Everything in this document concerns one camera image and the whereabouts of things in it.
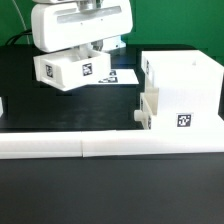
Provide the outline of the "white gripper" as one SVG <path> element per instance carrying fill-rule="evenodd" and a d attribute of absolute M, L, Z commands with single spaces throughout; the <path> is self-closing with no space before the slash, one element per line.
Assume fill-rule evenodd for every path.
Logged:
<path fill-rule="evenodd" d="M 129 33 L 133 20 L 129 0 L 103 0 L 95 9 L 71 1 L 36 4 L 31 25 L 35 46 L 49 53 Z"/>

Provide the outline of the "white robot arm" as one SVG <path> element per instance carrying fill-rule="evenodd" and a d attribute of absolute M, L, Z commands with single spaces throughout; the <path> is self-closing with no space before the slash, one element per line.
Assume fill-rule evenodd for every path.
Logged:
<path fill-rule="evenodd" d="M 50 53 L 102 41 L 115 49 L 133 27 L 130 0 L 35 0 L 31 12 L 34 44 Z"/>

